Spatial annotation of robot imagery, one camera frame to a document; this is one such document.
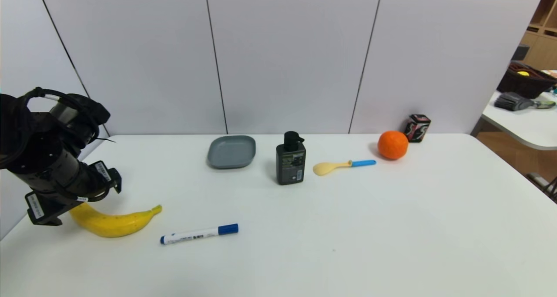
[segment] bottle label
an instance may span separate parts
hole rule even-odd
[[[110,182],[112,180],[112,178],[110,178],[110,175],[108,174],[108,171],[106,170],[106,166],[104,166],[104,163],[102,161],[99,161],[95,164],[95,168],[97,169],[97,172],[99,172],[107,182]]]
[[[44,216],[44,212],[40,207],[40,203],[38,202],[38,198],[35,194],[27,196],[27,200],[29,201],[29,205],[35,218],[41,218]]]
[[[282,156],[282,180],[284,182],[300,182],[304,179],[304,152]]]

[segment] wooden shelf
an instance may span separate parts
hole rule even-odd
[[[530,24],[539,25],[540,27],[545,25],[554,4],[555,0],[540,0]]]
[[[557,69],[557,0],[540,0],[521,43],[530,47],[524,63]]]

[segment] small box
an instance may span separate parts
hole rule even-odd
[[[404,134],[409,142],[422,142],[424,135],[431,124],[431,120],[423,114],[412,114],[404,129]]]

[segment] banana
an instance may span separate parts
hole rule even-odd
[[[151,210],[130,213],[125,216],[108,216],[84,202],[69,212],[77,224],[95,235],[121,237],[139,231],[162,210],[163,207],[158,205]]]

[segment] soap dispenser bottle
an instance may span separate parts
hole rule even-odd
[[[279,185],[304,181],[306,148],[297,132],[286,132],[284,144],[277,146],[277,182]]]

